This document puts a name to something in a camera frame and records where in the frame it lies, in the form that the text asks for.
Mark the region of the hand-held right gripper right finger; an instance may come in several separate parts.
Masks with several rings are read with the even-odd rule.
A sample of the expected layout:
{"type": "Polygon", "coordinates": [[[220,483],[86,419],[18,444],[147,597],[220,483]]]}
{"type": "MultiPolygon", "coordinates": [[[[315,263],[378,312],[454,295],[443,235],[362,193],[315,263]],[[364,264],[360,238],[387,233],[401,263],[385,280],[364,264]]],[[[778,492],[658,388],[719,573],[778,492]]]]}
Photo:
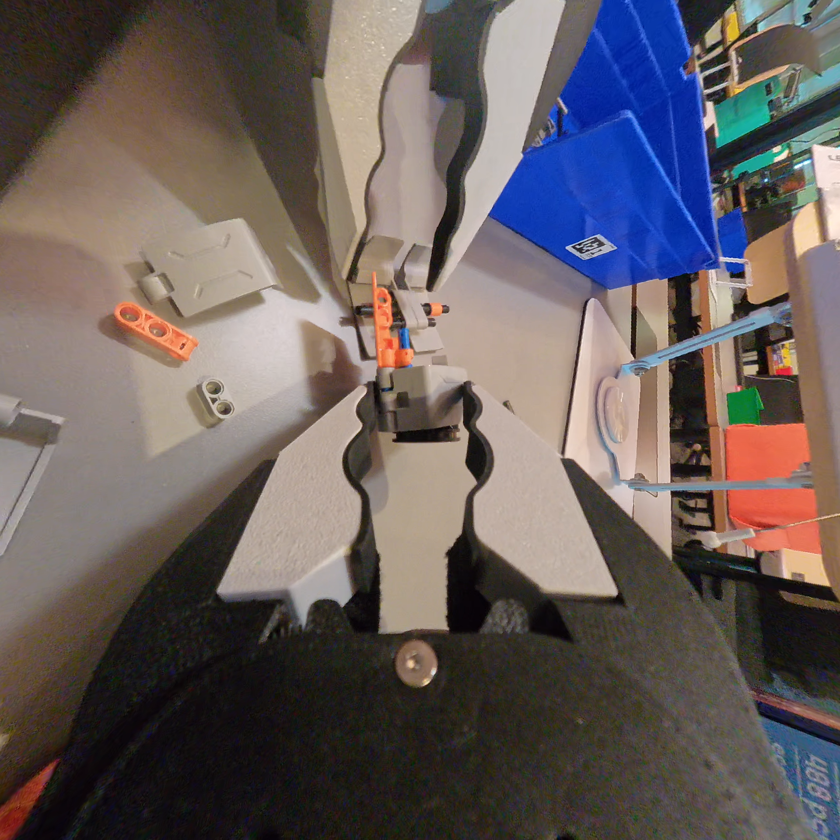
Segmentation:
{"type": "Polygon", "coordinates": [[[483,387],[463,386],[465,499],[454,545],[484,602],[614,601],[618,588],[559,453],[483,387]]]}

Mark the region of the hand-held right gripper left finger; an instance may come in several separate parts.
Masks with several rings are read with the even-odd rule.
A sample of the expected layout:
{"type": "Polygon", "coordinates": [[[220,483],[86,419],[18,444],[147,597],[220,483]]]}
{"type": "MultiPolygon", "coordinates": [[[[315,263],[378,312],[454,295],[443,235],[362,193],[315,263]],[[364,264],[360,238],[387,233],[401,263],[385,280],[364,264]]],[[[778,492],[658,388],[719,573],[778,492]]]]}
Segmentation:
{"type": "Polygon", "coordinates": [[[226,602],[282,602],[302,623],[319,600],[371,595],[379,557],[362,480],[376,429],[372,385],[355,388],[283,448],[217,586],[226,602]]]}

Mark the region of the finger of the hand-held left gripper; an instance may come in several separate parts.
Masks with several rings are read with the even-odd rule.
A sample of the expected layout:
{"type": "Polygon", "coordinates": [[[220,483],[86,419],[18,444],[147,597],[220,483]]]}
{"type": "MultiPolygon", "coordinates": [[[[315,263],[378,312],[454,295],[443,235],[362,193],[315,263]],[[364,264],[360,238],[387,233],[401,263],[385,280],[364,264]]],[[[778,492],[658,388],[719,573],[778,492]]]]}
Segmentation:
{"type": "Polygon", "coordinates": [[[367,238],[430,246],[461,103],[432,89],[431,14],[419,1],[332,2],[313,78],[320,201],[341,290],[367,238]]]}
{"type": "Polygon", "coordinates": [[[426,289],[455,270],[538,138],[589,38],[601,2],[451,2],[427,18],[438,96],[463,106],[426,289]]]}

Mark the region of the grey motor assembly orange panel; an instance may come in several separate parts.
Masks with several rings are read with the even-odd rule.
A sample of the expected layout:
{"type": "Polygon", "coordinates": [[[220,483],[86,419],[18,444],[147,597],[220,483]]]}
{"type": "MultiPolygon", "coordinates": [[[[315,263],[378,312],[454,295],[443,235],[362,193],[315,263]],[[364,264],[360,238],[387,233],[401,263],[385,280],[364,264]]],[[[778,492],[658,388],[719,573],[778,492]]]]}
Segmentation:
{"type": "Polygon", "coordinates": [[[379,428],[396,443],[454,443],[463,421],[467,372],[449,364],[415,364],[408,328],[399,328],[393,296],[371,273],[379,428]]]}

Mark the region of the plain blue storage bin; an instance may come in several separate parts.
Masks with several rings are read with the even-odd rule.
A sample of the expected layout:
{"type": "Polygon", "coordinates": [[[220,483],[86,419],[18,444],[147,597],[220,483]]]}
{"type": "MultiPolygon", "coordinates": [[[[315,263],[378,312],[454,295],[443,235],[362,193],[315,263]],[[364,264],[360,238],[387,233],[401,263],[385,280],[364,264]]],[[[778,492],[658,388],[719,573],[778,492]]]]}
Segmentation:
{"type": "Polygon", "coordinates": [[[631,116],[677,180],[680,156],[704,138],[704,108],[677,2],[604,1],[581,56],[531,148],[631,116]]]}

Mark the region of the clear document stand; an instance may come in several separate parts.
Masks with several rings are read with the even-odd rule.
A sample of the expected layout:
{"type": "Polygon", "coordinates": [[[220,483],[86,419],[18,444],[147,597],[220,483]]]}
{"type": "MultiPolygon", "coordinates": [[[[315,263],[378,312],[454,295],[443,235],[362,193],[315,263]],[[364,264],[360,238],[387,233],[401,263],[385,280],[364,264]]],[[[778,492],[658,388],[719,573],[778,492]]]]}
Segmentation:
{"type": "Polygon", "coordinates": [[[796,261],[790,280],[790,299],[762,308],[749,318],[731,322],[692,339],[639,359],[632,359],[613,376],[602,379],[595,397],[596,425],[609,455],[614,480],[633,490],[656,493],[671,490],[748,491],[815,490],[820,512],[822,561],[827,579],[838,595],[839,491],[839,285],[838,241],[810,248],[796,261]],[[641,376],[667,361],[699,351],[751,329],[792,322],[800,359],[800,387],[811,460],[788,476],[751,480],[706,480],[656,483],[630,477],[619,455],[628,453],[631,432],[631,391],[638,392],[641,376]]]}

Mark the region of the blue storage bin with tag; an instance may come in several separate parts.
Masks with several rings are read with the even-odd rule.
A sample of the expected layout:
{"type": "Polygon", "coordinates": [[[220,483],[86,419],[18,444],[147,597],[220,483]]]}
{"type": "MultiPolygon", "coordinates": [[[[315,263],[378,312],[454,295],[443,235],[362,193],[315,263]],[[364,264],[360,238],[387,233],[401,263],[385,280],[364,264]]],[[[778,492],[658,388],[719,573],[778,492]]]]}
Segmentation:
{"type": "Polygon", "coordinates": [[[606,289],[714,267],[719,246],[702,123],[678,126],[670,180],[629,111],[526,153],[490,211],[606,289]]]}

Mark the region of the grey two-hole connector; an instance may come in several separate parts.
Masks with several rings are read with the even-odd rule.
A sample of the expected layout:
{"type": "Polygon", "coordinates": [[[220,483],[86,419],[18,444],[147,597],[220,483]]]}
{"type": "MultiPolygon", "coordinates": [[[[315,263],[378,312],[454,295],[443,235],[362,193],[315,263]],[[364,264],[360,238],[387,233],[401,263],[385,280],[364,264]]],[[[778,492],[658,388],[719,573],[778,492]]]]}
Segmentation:
{"type": "Polygon", "coordinates": [[[236,405],[226,384],[218,377],[204,376],[196,384],[196,393],[207,418],[214,424],[236,414],[236,405]]]}

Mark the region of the white rounded base board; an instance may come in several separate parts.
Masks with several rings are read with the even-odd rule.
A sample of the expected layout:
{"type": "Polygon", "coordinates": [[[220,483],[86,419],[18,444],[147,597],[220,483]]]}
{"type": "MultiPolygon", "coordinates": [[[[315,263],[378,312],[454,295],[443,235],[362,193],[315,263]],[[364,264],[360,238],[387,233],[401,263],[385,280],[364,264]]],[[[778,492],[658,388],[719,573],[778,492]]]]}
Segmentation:
{"type": "Polygon", "coordinates": [[[641,380],[623,367],[633,360],[603,305],[584,305],[574,363],[563,457],[573,460],[620,507],[631,511],[636,474],[641,380]]]}

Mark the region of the orange three-hole beam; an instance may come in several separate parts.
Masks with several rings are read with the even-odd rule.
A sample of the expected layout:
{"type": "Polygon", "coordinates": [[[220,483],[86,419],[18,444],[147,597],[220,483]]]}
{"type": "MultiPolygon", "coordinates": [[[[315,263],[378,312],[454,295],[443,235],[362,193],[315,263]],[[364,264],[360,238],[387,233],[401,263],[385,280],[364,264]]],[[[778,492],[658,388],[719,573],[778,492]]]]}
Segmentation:
{"type": "Polygon", "coordinates": [[[113,310],[113,317],[127,334],[174,360],[189,361],[198,346],[198,340],[191,334],[137,303],[123,301],[117,304],[113,310]]]}

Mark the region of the orange red fabric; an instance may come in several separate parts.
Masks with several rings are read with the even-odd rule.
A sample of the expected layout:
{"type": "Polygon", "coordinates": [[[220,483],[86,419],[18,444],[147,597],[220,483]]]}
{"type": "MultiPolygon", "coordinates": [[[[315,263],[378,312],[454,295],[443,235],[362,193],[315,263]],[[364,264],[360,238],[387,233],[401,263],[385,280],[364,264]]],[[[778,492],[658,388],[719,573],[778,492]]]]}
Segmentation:
{"type": "MultiPolygon", "coordinates": [[[[803,423],[731,425],[726,429],[726,467],[729,481],[786,478],[811,451],[803,423]]],[[[796,550],[821,554],[819,524],[812,489],[729,490],[728,515],[738,529],[752,529],[745,541],[753,550],[796,550]]]]}

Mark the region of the green box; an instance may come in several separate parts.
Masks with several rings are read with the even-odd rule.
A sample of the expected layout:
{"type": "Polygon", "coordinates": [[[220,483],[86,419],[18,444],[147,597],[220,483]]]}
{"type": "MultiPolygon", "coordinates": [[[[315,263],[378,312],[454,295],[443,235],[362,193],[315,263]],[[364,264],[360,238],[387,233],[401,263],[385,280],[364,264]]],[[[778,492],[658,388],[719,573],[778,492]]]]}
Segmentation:
{"type": "Polygon", "coordinates": [[[763,400],[757,387],[745,387],[726,394],[729,426],[761,425],[763,400]]]}

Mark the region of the light grey flat clip panel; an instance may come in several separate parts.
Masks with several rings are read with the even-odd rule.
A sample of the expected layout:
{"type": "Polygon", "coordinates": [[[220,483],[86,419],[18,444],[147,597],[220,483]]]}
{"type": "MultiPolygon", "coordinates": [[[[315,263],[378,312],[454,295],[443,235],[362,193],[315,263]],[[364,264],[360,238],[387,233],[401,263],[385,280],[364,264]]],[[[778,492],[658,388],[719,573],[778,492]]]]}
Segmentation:
{"type": "Polygon", "coordinates": [[[32,501],[65,422],[1,394],[1,554],[32,501]]]}

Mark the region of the dark perforated panel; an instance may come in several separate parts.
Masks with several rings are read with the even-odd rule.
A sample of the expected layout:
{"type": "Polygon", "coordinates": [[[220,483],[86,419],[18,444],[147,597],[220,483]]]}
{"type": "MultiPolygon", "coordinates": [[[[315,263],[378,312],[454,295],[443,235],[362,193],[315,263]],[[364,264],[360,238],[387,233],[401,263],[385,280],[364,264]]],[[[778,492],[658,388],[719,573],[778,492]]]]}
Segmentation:
{"type": "Polygon", "coordinates": [[[1,189],[151,2],[1,2],[1,189]]]}

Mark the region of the blue toy kit box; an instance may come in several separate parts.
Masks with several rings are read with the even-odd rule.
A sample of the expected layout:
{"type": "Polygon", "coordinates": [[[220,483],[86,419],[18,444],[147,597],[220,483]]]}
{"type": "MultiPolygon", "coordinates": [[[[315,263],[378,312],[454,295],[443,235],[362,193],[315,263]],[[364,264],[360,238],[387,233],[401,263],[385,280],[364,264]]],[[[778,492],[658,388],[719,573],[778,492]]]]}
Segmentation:
{"type": "Polygon", "coordinates": [[[838,718],[801,703],[755,692],[777,764],[819,838],[839,838],[838,718]]]}

